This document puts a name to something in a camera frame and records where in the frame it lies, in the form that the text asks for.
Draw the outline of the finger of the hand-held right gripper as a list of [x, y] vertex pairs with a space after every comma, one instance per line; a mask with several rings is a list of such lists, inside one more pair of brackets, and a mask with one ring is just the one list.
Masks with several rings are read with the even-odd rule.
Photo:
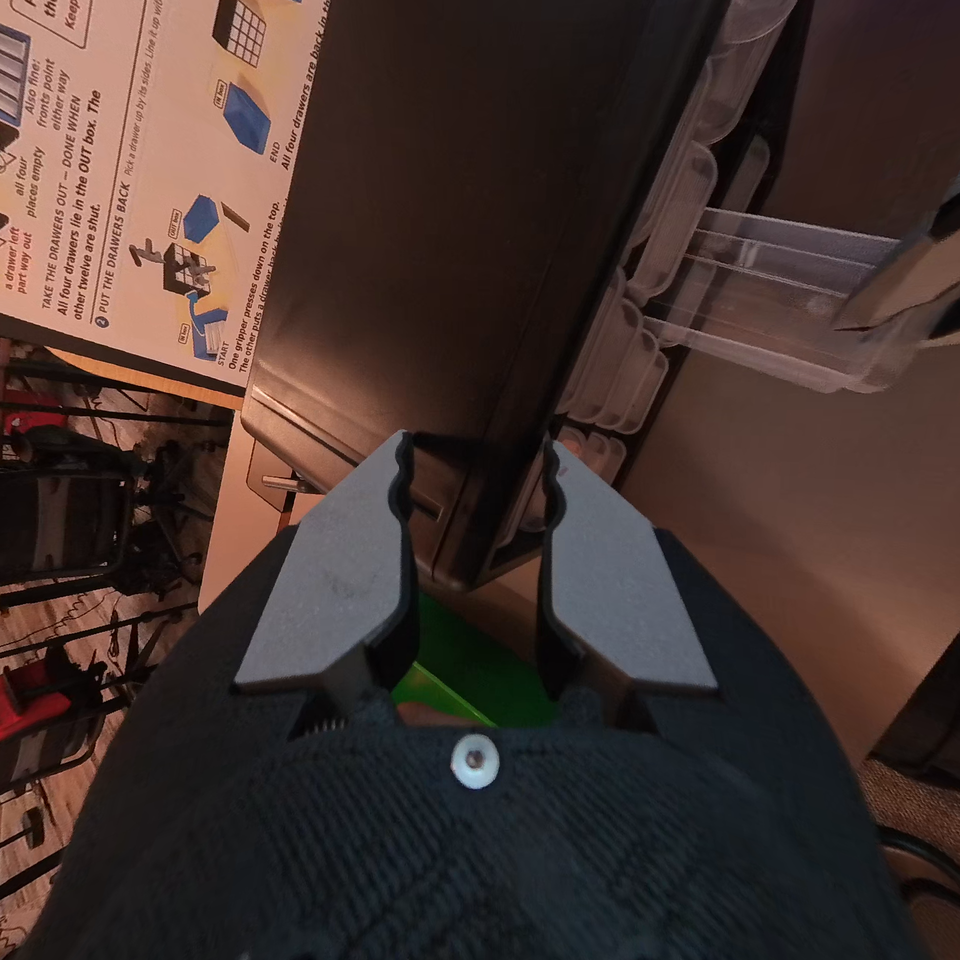
[[837, 252], [871, 253], [871, 270], [832, 323], [835, 341], [862, 343], [897, 326], [922, 343], [958, 345], [959, 215], [929, 213], [904, 237], [839, 231]]

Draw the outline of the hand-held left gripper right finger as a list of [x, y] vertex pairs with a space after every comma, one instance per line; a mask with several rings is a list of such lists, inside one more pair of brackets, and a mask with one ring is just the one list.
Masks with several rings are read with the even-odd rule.
[[544, 444], [542, 479], [534, 661], [546, 694], [591, 690], [604, 714], [645, 695], [717, 696], [653, 524], [558, 441]]

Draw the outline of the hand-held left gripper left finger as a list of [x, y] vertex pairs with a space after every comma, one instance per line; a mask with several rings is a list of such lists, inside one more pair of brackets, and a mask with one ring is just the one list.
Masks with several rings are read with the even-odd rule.
[[243, 694], [391, 692], [419, 651], [414, 444], [387, 438], [297, 524], [234, 677]]

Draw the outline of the clear plastic drawer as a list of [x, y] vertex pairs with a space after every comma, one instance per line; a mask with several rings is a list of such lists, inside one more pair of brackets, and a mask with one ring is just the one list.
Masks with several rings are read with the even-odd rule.
[[891, 238], [723, 209], [703, 211], [669, 287], [641, 306], [664, 346], [683, 346], [818, 393], [883, 390], [911, 362], [906, 319], [835, 327]]

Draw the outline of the rows of clear drawers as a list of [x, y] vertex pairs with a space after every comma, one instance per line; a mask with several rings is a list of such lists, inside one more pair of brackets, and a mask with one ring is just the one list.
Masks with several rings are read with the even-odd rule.
[[622, 2], [618, 55], [562, 219], [522, 386], [547, 439], [618, 484], [667, 373], [644, 312], [677, 277], [719, 186], [719, 147], [748, 112], [799, 2]]

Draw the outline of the black drawer cabinet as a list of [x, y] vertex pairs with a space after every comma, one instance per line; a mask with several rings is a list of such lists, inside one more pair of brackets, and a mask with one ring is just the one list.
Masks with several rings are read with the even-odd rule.
[[469, 591], [685, 109], [737, 41], [789, 117], [812, 2], [331, 2], [242, 409], [322, 493], [414, 435], [414, 555]]

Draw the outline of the green plastic bin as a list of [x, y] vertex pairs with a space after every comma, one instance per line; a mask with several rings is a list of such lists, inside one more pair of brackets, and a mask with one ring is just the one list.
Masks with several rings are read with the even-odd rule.
[[488, 728], [554, 722], [557, 705], [533, 666], [426, 593], [418, 616], [418, 653], [391, 691], [396, 706], [419, 704]]

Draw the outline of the black office chair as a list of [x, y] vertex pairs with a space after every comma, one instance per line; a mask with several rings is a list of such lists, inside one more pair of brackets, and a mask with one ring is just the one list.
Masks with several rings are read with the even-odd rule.
[[2, 470], [2, 586], [118, 570], [136, 492], [136, 478], [118, 471]]

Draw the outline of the red container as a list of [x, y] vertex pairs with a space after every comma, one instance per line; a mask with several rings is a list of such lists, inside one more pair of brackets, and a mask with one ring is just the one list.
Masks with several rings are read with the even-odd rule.
[[45, 660], [35, 659], [18, 667], [4, 666], [1, 674], [1, 746], [14, 740], [43, 719], [54, 715], [57, 697], [38, 693], [50, 682]]

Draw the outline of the printed instruction poster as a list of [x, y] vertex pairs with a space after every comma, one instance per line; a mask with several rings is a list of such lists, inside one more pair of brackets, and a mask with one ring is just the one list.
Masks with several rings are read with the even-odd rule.
[[243, 392], [330, 2], [1, 8], [2, 323]]

